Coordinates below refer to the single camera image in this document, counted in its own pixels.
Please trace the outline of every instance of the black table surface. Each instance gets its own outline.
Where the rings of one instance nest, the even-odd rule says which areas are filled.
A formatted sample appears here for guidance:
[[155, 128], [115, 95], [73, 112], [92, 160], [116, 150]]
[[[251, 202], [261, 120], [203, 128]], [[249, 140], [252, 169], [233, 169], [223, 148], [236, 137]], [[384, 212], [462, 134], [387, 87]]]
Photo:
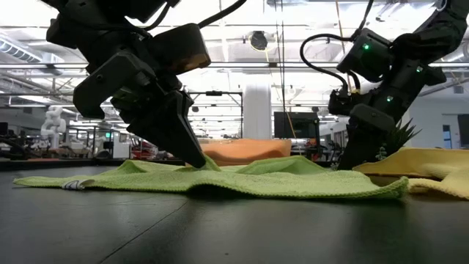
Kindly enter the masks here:
[[0, 263], [467, 263], [469, 202], [256, 199], [24, 188], [16, 177], [113, 167], [0, 172]]

